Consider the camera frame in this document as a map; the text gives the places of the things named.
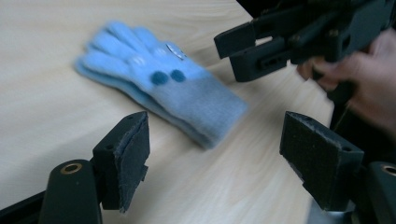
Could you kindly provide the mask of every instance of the human hand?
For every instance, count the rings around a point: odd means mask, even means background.
[[[317,80],[325,91],[333,91],[338,83],[356,85],[347,102],[350,110],[388,132],[396,140],[396,32],[384,31],[366,52],[355,52],[339,63],[326,63],[315,57],[300,64],[298,73],[312,77],[312,68],[323,75]]]

